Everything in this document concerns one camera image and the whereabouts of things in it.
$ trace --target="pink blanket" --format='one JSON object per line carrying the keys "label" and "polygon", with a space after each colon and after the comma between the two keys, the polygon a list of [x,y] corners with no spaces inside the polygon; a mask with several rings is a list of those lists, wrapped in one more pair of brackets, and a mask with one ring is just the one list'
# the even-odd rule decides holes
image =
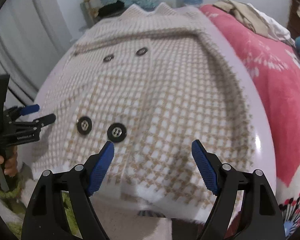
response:
{"label": "pink blanket", "polygon": [[263,102],[276,156],[276,198],[289,237],[300,224],[300,61],[292,47],[253,33],[212,5],[200,10],[234,48]]}

